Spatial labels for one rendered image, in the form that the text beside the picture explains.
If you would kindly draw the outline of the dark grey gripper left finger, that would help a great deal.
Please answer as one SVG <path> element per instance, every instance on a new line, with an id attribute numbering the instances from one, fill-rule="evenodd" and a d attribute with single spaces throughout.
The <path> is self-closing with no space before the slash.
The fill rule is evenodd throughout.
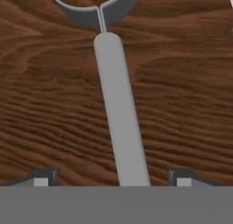
<path id="1" fill-rule="evenodd" d="M 37 168 L 23 178 L 0 183 L 0 187 L 52 187 L 57 185 L 58 170 L 55 168 Z"/>

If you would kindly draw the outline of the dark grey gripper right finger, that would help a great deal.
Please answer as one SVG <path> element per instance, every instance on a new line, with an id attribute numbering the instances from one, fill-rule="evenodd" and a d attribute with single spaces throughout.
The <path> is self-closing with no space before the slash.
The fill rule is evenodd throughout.
<path id="1" fill-rule="evenodd" d="M 170 169 L 168 171 L 168 185 L 173 187 L 226 186 L 223 183 L 203 178 L 189 168 Z"/>

